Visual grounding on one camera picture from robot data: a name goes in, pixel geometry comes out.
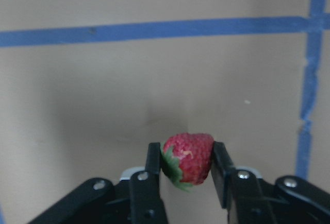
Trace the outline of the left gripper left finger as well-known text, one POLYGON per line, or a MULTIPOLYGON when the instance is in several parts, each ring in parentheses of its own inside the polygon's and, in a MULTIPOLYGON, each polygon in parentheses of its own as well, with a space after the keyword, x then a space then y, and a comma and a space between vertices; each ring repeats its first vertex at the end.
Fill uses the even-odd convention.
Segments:
POLYGON ((147 198, 160 198, 159 176, 161 160, 160 143, 150 143, 145 163, 145 171, 148 173, 146 183, 147 198))

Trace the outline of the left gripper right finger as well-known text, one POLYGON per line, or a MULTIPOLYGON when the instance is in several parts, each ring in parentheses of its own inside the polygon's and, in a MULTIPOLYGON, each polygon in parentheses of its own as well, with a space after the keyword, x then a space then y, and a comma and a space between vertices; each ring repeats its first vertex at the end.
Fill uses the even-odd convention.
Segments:
POLYGON ((236 170, 224 143, 214 142, 212 149, 211 175, 221 208, 227 208, 228 186, 232 172, 236 170))

